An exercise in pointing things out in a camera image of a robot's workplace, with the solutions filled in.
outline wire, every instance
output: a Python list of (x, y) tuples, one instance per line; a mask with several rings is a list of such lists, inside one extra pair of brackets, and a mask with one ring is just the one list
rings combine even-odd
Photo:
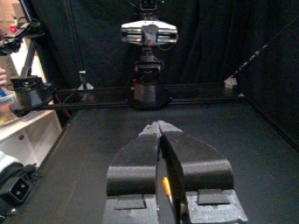
[[(55, 98), (56, 98), (59, 104), (63, 104), (63, 103), (62, 103), (62, 99), (60, 99), (60, 97), (59, 97), (58, 95), (55, 95)], [(63, 112), (64, 112), (64, 115), (66, 115), (68, 118), (71, 118), (71, 114), (70, 114), (68, 110), (64, 109)]]
[(269, 40), (269, 42), (262, 46), (262, 48), (259, 49), (259, 51), (257, 51), (251, 57), (249, 58), (249, 60), (246, 61), (246, 63), (238, 68), (238, 70), (235, 71), (235, 73), (230, 76), (231, 78), (235, 78), (235, 76), (243, 71), (245, 67), (249, 66), (249, 64), (253, 62), (253, 60), (261, 55), (261, 53), (269, 48), (269, 46), (271, 45), (271, 43), (277, 40), (277, 38), (286, 32), (286, 30), (291, 27), (291, 25), (297, 22), (299, 18), (299, 15), (297, 15), (297, 17), (293, 19), (293, 21), (285, 26), (285, 28), (281, 30), (281, 32)]
[(71, 94), (71, 95), (66, 98), (66, 100), (63, 101), (63, 104), (67, 102), (67, 100), (68, 100), (72, 96), (74, 96), (74, 94)]
[(131, 6), (134, 6), (135, 8), (138, 8), (137, 7), (137, 5), (134, 4), (134, 3), (131, 3), (131, 2), (129, 2), (129, 1), (126, 1)]

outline cable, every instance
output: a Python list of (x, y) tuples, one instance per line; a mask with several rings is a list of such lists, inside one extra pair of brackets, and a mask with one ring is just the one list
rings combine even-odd
[(235, 71), (235, 73), (230, 76), (231, 78), (235, 78), (235, 76), (242, 72), (242, 70), (245, 69), (245, 67), (249, 66), (249, 64), (253, 62), (253, 60), (261, 55), (262, 51), (265, 51), (269, 46), (271, 45), (271, 43), (277, 40), (277, 38), (286, 32), (286, 30), (291, 27), (291, 25), (297, 22), (299, 18), (299, 15), (293, 19), (293, 21), (286, 25), (286, 27), (281, 30), (281, 32), (270, 39), (270, 41), (262, 46), (262, 48), (259, 49), (259, 51), (257, 51), (251, 57), (249, 58), (249, 60), (246, 61), (246, 63), (238, 68), (238, 70)]
[[(55, 95), (55, 98), (56, 98), (59, 104), (63, 104), (63, 103), (62, 103), (62, 99), (60, 99), (60, 97), (59, 97), (58, 95)], [(64, 112), (64, 115), (66, 115), (68, 118), (71, 118), (71, 114), (70, 114), (68, 110), (64, 109), (63, 112)]]

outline black backdrop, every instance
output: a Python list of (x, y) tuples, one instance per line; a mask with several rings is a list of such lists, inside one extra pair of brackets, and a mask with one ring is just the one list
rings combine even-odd
[[(62, 88), (80, 85), (79, 63), (66, 1), (28, 1), (42, 20), (42, 62)], [(71, 1), (82, 64), (92, 86), (127, 86), (141, 47), (122, 43), (120, 26), (139, 20), (127, 3), (139, 0)], [(299, 12), (298, 0), (163, 0), (161, 20), (177, 25), (181, 39), (167, 51), (166, 83), (222, 83)], [(295, 23), (238, 76), (241, 89), (294, 138), (299, 136), (299, 28)]]

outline black tabletop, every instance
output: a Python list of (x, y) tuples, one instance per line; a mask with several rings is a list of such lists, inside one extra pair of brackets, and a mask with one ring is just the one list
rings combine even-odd
[(231, 162), (249, 223), (298, 223), (298, 153), (245, 102), (78, 112), (43, 162), (32, 195), (10, 223), (100, 223), (110, 162), (158, 120), (213, 145)]

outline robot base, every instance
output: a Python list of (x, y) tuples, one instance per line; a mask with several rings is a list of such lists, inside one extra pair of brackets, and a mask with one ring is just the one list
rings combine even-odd
[(159, 109), (171, 101), (163, 86), (159, 83), (135, 83), (135, 92), (129, 104), (137, 109)]

